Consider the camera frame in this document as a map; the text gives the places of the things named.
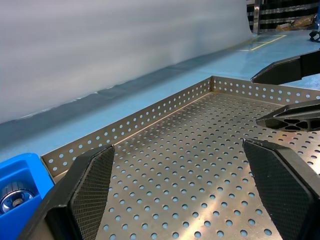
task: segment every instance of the blue plastic part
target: blue plastic part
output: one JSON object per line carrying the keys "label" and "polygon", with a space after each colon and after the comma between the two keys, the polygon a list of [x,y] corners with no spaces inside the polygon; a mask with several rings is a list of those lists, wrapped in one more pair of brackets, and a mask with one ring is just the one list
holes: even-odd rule
{"label": "blue plastic part", "polygon": [[24,153],[0,163],[0,189],[16,181],[31,185],[35,196],[4,214],[0,213],[0,240],[16,239],[41,200],[54,186],[39,156],[34,153]]}

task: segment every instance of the yellow floor marking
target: yellow floor marking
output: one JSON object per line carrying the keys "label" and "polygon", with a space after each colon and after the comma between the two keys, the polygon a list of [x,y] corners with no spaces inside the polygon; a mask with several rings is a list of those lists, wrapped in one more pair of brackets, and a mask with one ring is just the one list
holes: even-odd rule
{"label": "yellow floor marking", "polygon": [[259,46],[254,47],[254,48],[251,48],[250,51],[254,51],[254,50],[256,50],[256,49],[258,49],[258,48],[261,48],[261,47],[263,47],[263,46],[265,46],[265,45],[267,45],[267,44],[273,43],[273,42],[275,42],[275,41],[277,41],[277,40],[279,40],[279,39],[284,38],[285,36],[287,36],[287,35],[277,35],[278,38],[273,39],[273,40],[271,40],[271,41],[267,41],[266,43],[263,43],[263,44],[261,44],[261,45],[259,45]]}

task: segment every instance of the blue epoxy floor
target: blue epoxy floor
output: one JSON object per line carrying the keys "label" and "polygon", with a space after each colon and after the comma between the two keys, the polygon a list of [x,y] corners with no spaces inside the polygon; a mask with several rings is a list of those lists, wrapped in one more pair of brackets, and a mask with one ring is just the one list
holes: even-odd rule
{"label": "blue epoxy floor", "polygon": [[[286,37],[250,50],[281,35]],[[262,34],[242,45],[169,66],[32,117],[2,123],[0,162],[25,152],[41,156],[212,75],[249,80],[274,61],[320,48],[320,43],[308,39],[309,31]],[[288,85],[320,89],[320,74]]]}

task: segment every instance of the perforated metal tray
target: perforated metal tray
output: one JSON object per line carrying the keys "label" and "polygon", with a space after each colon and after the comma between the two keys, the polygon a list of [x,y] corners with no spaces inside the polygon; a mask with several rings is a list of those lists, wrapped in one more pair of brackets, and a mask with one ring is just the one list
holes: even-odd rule
{"label": "perforated metal tray", "polygon": [[212,77],[42,158],[58,181],[75,156],[115,144],[98,240],[281,239],[259,198],[242,139],[290,147],[320,173],[319,133],[255,123],[282,105],[319,96],[317,90]]}

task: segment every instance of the white plastic sheet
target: white plastic sheet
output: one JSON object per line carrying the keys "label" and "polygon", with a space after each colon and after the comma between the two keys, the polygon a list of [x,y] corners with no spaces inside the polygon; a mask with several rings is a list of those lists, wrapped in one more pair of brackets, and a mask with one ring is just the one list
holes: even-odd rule
{"label": "white plastic sheet", "polygon": [[0,122],[251,37],[246,0],[3,0],[0,33]]}

